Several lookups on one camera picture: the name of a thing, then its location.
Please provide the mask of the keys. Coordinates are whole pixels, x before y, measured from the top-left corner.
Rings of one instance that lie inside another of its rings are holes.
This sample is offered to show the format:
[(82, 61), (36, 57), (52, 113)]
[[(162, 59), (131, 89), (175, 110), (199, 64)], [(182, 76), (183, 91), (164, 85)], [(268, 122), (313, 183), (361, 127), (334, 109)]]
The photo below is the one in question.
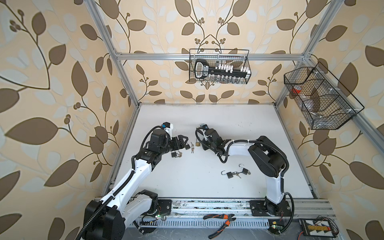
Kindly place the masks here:
[(239, 178), (241, 179), (241, 177), (240, 177), (240, 173), (239, 173), (239, 172), (232, 172), (232, 174), (233, 174), (234, 176), (239, 177)]

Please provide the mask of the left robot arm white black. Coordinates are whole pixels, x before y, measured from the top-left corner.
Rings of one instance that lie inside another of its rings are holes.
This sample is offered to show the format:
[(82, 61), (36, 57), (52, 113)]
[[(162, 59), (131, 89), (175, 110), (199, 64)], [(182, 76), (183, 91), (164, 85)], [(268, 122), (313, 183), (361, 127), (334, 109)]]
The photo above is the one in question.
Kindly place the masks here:
[(120, 240), (126, 228), (142, 214), (158, 211), (158, 195), (141, 191), (133, 195), (154, 170), (162, 156), (190, 149), (188, 137), (172, 136), (173, 125), (165, 122), (153, 127), (144, 137), (138, 153), (131, 158), (131, 169), (99, 201), (91, 201), (86, 209), (84, 224), (77, 240)]

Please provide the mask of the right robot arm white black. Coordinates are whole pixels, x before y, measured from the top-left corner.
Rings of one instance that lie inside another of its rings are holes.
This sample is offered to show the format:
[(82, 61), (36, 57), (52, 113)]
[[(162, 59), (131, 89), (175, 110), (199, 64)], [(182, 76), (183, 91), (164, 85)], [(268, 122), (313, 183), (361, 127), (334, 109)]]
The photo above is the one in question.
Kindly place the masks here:
[(290, 218), (283, 227), (273, 224), (269, 231), (282, 235), (291, 225), (294, 213), (294, 198), (284, 191), (284, 175), (290, 165), (286, 154), (269, 138), (260, 136), (256, 140), (223, 140), (216, 130), (207, 125), (196, 128), (196, 139), (203, 150), (211, 150), (225, 164), (231, 156), (251, 157), (259, 170), (266, 176), (267, 193), (261, 211), (270, 216), (280, 216), (290, 210)]

